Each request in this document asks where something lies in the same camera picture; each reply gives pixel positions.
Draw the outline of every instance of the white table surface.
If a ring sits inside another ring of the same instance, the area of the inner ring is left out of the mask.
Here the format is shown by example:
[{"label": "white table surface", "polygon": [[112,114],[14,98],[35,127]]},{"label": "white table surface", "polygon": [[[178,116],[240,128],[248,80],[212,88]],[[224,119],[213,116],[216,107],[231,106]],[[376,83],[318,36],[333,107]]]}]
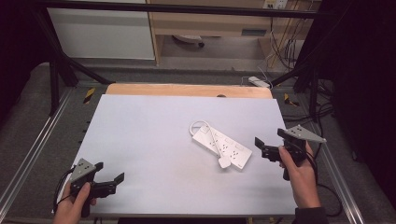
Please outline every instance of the white table surface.
[{"label": "white table surface", "polygon": [[[221,169],[217,157],[192,141],[196,120],[253,151],[243,171]],[[125,173],[117,193],[99,199],[93,215],[291,215],[290,182],[254,146],[255,136],[281,145],[278,128],[285,125],[273,99],[102,95],[74,164],[102,161],[96,182]]]}]

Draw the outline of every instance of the black sleeve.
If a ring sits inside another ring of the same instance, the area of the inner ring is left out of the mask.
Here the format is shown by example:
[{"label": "black sleeve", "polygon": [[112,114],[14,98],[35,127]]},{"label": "black sleeve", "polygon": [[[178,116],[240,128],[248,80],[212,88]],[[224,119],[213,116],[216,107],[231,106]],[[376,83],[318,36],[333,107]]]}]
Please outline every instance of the black sleeve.
[{"label": "black sleeve", "polygon": [[304,208],[295,210],[296,219],[294,223],[297,224],[328,224],[326,212],[323,207]]}]

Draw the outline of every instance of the white power strip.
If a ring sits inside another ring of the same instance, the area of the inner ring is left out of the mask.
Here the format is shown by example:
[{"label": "white power strip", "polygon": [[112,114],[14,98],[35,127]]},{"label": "white power strip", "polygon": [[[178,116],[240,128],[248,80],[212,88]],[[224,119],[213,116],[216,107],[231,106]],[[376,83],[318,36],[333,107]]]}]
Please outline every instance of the white power strip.
[{"label": "white power strip", "polygon": [[248,81],[258,87],[268,88],[270,85],[257,77],[250,77]]},{"label": "white power strip", "polygon": [[[213,132],[215,140],[213,139],[210,130]],[[244,168],[252,153],[250,149],[242,146],[218,130],[212,127],[209,128],[206,124],[204,124],[198,132],[192,136],[192,139],[203,148],[208,149],[210,152],[213,152],[216,156],[220,157],[218,148],[215,145],[217,143],[221,150],[221,154],[228,158],[233,166],[241,170]]]}]

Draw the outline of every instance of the white cabinet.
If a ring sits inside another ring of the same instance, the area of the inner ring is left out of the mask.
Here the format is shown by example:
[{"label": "white cabinet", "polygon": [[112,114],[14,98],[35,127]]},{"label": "white cabinet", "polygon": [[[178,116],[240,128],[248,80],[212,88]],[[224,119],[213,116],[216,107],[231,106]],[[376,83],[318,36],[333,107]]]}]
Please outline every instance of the white cabinet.
[{"label": "white cabinet", "polygon": [[62,48],[70,57],[154,60],[147,12],[49,8],[49,14]]}]

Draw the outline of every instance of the person's hand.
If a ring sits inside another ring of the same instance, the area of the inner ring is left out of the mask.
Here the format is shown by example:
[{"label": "person's hand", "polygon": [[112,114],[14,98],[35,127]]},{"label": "person's hand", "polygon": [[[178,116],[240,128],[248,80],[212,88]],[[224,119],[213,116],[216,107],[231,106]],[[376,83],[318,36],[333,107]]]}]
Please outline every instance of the person's hand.
[{"label": "person's hand", "polygon": [[[62,198],[66,198],[58,204],[53,224],[77,224],[81,219],[82,206],[90,195],[91,184],[85,183],[76,199],[70,196],[70,182],[64,186]],[[96,199],[91,200],[91,205],[96,205]]]},{"label": "person's hand", "polygon": [[[311,147],[306,143],[306,151],[313,155]],[[288,169],[290,183],[293,189],[294,201],[299,208],[320,207],[320,201],[315,180],[315,172],[308,160],[302,161],[297,166],[291,155],[284,147],[279,147],[282,166]]]}]

